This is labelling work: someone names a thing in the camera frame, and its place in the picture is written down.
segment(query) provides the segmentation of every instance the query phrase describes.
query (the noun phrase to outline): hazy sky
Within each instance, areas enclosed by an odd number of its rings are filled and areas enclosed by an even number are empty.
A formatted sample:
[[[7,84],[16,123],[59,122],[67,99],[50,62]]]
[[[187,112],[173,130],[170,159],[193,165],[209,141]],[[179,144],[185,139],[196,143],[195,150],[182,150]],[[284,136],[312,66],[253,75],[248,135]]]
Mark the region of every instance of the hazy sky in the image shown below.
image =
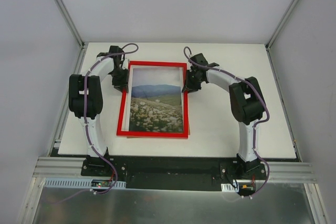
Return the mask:
[[[134,68],[132,86],[168,84],[181,86],[180,68]]]

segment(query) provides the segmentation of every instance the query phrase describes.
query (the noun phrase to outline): framed photograph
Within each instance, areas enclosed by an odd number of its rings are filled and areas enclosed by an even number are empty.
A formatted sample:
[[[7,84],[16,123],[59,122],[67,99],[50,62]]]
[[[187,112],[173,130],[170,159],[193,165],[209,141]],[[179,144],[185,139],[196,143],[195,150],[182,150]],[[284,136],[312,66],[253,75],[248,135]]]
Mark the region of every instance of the framed photograph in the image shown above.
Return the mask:
[[[186,63],[130,61],[117,136],[188,138],[186,68]]]

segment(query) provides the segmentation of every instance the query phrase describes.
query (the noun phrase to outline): white table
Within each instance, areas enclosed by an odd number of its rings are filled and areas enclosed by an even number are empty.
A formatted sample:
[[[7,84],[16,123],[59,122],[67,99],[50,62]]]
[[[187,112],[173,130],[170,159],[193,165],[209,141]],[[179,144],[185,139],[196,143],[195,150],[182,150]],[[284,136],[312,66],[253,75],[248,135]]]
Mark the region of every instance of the white table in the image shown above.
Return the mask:
[[[100,52],[110,45],[89,43],[82,71],[88,69]],[[202,52],[209,63],[216,62],[240,77],[258,79],[271,119],[260,126],[259,152],[266,158],[295,158],[295,150],[282,110],[275,80],[264,45],[138,43],[139,51],[130,60],[187,62],[183,48],[193,54]],[[110,155],[234,157],[239,148],[239,128],[229,102],[229,94],[213,84],[188,94],[190,136],[187,140],[170,138],[117,137],[121,93],[113,88],[111,77],[101,83],[103,110],[101,126]],[[86,155],[86,138],[75,115],[70,112],[62,135],[59,154]]]

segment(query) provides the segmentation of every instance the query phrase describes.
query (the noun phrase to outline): metal bar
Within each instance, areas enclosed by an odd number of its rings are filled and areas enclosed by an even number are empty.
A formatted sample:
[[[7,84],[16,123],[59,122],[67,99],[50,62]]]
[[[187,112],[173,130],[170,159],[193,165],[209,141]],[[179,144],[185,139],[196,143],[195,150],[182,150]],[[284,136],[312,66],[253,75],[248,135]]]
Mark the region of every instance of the metal bar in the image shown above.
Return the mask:
[[[18,223],[33,223],[44,182],[45,178],[32,178],[29,185],[29,191],[19,215]]]
[[[276,84],[276,87],[277,87],[277,90],[278,90],[278,94],[280,96],[282,110],[284,111],[284,114],[285,114],[285,119],[286,119],[286,122],[287,122],[287,127],[288,127],[288,130],[289,130],[289,134],[290,134],[290,136],[292,138],[293,147],[294,147],[294,149],[296,151],[297,157],[299,158],[300,161],[302,161],[302,156],[301,156],[301,153],[300,153],[300,151],[298,149],[298,146],[297,146],[297,143],[296,143],[296,139],[294,137],[294,133],[293,133],[292,127],[291,127],[290,122],[289,122],[289,117],[288,117],[287,109],[286,109],[286,106],[285,106],[284,98],[282,96],[282,91],[281,91],[281,87],[280,87],[280,83],[279,83],[279,78],[278,78],[277,72],[275,70],[275,67],[274,67],[274,64],[273,64],[273,61],[272,61],[272,58],[271,58],[270,51],[266,49],[266,53],[267,53],[267,56],[268,56],[269,64],[271,66],[271,70],[272,70],[273,77],[274,77],[274,80],[275,80],[275,84]]]
[[[84,158],[40,157],[33,177],[87,178],[80,175]],[[269,162],[270,183],[316,183],[309,163]]]
[[[83,61],[84,61],[86,49],[87,49],[86,45],[84,45],[84,47],[80,49],[78,57],[77,57],[77,61],[76,61],[76,64],[75,64],[75,68],[73,70],[73,73],[79,73],[80,72],[80,69],[81,69]],[[57,125],[56,125],[56,127],[54,129],[54,132],[52,134],[52,139],[50,141],[49,148],[48,148],[48,150],[49,150],[48,155],[51,154],[51,151],[53,150],[52,148],[54,148],[55,142],[61,138],[62,131],[64,129],[68,113],[69,113],[68,92],[66,92],[65,97],[63,98],[63,103],[62,103],[60,113],[57,116],[58,122],[57,122]]]
[[[67,8],[65,7],[65,4],[63,2],[63,0],[54,0],[58,9],[60,10],[65,22],[67,23],[70,31],[72,32],[73,36],[75,37],[77,43],[79,44],[80,47],[83,46],[83,40],[81,39],[77,28],[75,27],[74,21],[72,20],[72,18],[69,15],[69,12],[67,10]]]
[[[305,189],[308,197],[311,212],[316,224],[330,223],[325,211],[324,203],[320,195],[320,189],[317,184],[305,184]]]
[[[282,16],[277,28],[275,29],[274,33],[272,34],[269,42],[266,44],[266,48],[269,50],[272,45],[274,44],[274,41],[277,39],[279,33],[282,31],[283,27],[285,26],[286,22],[288,21],[288,18],[292,14],[293,10],[297,6],[300,0],[292,0],[286,9],[284,15]]]

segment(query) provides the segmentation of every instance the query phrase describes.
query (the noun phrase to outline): picture frame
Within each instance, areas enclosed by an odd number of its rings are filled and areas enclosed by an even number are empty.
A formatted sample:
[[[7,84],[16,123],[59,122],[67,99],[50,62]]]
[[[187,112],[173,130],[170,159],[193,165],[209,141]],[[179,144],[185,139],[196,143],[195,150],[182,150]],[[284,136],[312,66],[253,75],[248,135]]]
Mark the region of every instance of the picture frame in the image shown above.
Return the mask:
[[[174,79],[176,79],[175,73],[179,73],[181,108],[179,108],[179,106],[174,106],[172,108],[172,104],[176,105],[179,102],[176,86],[162,84],[158,86],[143,85],[133,87],[132,85],[135,83],[133,82],[133,73],[135,69],[143,69],[141,71],[140,70],[136,71],[135,79],[137,80],[136,83],[138,84],[140,83],[139,81],[146,80],[146,74],[145,74],[146,70],[152,71],[152,73],[154,73],[154,74],[151,73],[147,74],[147,76],[150,76],[150,78],[147,78],[148,82],[153,82],[153,80],[156,80],[156,82],[160,83],[160,80],[158,79],[163,79],[162,82],[164,83],[163,76],[168,77],[174,76]],[[155,69],[160,69],[160,74],[157,74],[157,71],[155,71]],[[127,93],[126,91],[124,91],[122,93],[118,126],[117,126],[117,136],[188,138],[189,135],[188,96],[187,92],[182,93],[182,87],[185,81],[186,70],[187,70],[187,64],[182,62],[130,61],[129,92]],[[142,90],[141,92],[136,93],[136,91],[139,91],[138,87],[142,87]],[[156,87],[159,87],[160,90],[159,94],[163,92],[162,93],[163,96],[158,96],[159,97],[158,99],[156,99],[156,97],[151,96],[156,95],[156,93],[158,92],[158,89],[155,89]]]

